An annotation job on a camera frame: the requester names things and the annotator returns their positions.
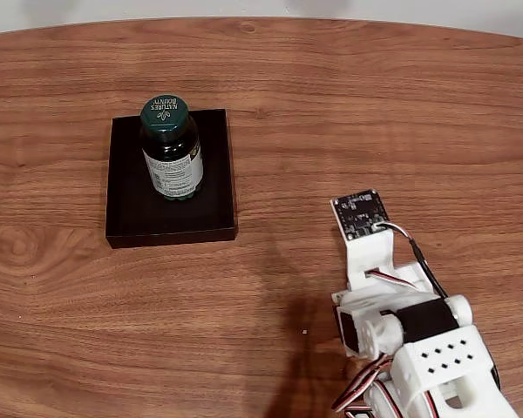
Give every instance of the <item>green bottle cap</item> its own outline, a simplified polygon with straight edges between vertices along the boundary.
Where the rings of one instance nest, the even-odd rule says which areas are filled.
[[[149,100],[140,118],[148,136],[171,142],[187,126],[188,106],[181,98],[165,94]]]

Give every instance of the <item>black cable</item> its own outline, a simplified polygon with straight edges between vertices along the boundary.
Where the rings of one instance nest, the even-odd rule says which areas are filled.
[[[426,277],[430,281],[430,284],[434,288],[437,294],[439,294],[440,298],[445,299],[447,298],[447,292],[444,290],[442,285],[439,284],[438,280],[436,279],[436,276],[434,276],[434,273],[432,270],[428,267],[428,263],[426,262],[425,255],[422,254],[422,251],[417,245],[417,241],[414,238],[409,238],[409,244],[411,244],[412,252],[415,254],[415,258],[418,261],[418,264],[422,267],[423,271],[426,274]]]

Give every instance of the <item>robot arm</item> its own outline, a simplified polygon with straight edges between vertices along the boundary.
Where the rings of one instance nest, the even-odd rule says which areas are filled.
[[[348,289],[333,295],[339,330],[348,356],[372,361],[333,408],[356,418],[517,418],[468,301],[447,296],[377,192],[331,205],[347,246]],[[393,265],[393,231],[417,262]]]

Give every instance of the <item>bottle label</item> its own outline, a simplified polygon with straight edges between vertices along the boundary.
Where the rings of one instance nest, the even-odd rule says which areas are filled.
[[[195,190],[203,177],[200,141],[184,158],[158,161],[145,152],[147,167],[157,192],[169,198],[187,196]]]

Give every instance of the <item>wire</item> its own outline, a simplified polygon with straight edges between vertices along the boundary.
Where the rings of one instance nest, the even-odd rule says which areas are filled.
[[[379,228],[380,226],[385,226],[386,228],[393,229],[393,230],[397,231],[398,233],[402,233],[404,235],[404,237],[407,239],[412,238],[412,235],[410,235],[406,229],[404,229],[403,227],[401,227],[397,224],[394,224],[393,222],[390,222],[388,220],[376,222],[375,224],[372,225],[372,229]]]
[[[356,388],[354,391],[352,391],[348,396],[342,398],[338,404],[335,405],[333,408],[335,412],[341,412],[345,408],[347,408],[352,402],[356,401],[365,391],[368,389],[372,382],[377,378],[377,376],[380,374],[380,369],[378,368],[373,373],[367,375],[364,379],[362,384]]]
[[[339,395],[337,400],[333,403],[331,406],[333,409],[335,409],[335,405],[345,396],[349,394],[349,392],[352,392],[356,387],[360,386],[363,379],[370,374],[376,367],[380,367],[382,364],[384,364],[387,361],[387,354],[380,355],[376,360],[374,360],[371,363],[368,363],[360,372],[357,373],[355,377],[353,377],[352,381],[350,381],[349,386]]]
[[[428,267],[428,263],[426,262],[425,255],[422,253],[421,249],[417,245],[417,241],[410,235],[403,227],[394,224],[393,222],[389,221],[383,221],[383,222],[377,222],[374,224],[375,227],[385,226],[386,228],[392,229],[394,231],[397,231],[403,236],[405,236],[409,240],[409,244],[411,244],[412,253],[415,254],[415,258],[417,259],[418,264],[422,268],[423,272],[425,272],[426,277],[430,281],[430,284],[436,291],[436,293],[442,298],[447,298],[447,292],[444,290],[442,285],[439,284],[438,280],[436,279],[436,276],[434,276],[434,273],[432,270]]]
[[[374,415],[372,414],[372,411],[360,411],[362,412],[363,414],[365,414],[368,418],[374,418]],[[357,414],[356,412],[353,413],[353,412],[350,412],[350,411],[345,411],[345,416],[347,418],[357,418],[357,415],[360,415],[360,414]]]
[[[396,285],[406,286],[406,287],[410,287],[411,289],[418,290],[418,288],[415,285],[413,285],[412,283],[410,283],[409,281],[399,279],[398,277],[395,277],[395,276],[390,276],[389,274],[382,273],[379,270],[370,270],[368,272],[368,274],[377,276],[380,279],[384,279],[384,280],[389,281],[390,283],[394,283]]]
[[[343,391],[343,393],[333,402],[331,408],[336,412],[341,412],[347,408],[352,402],[359,398],[365,391],[370,387],[372,382],[381,373],[382,368],[389,366],[391,360],[388,359],[386,354],[382,354],[377,360],[368,364],[363,368],[349,386]]]
[[[374,381],[373,385],[376,386],[384,395],[385,400],[389,403],[391,410],[395,414],[396,418],[403,418],[403,415],[401,414],[401,410],[395,403],[393,397],[390,394],[390,391],[387,390],[387,387],[384,385],[382,381]]]
[[[429,390],[425,392],[425,399],[426,403],[428,404],[430,416],[432,418],[439,418],[438,409],[436,408],[436,404],[434,403],[434,400],[432,399],[432,395],[430,394]]]
[[[368,405],[349,405],[345,408],[345,414],[347,412],[372,412],[372,408]]]

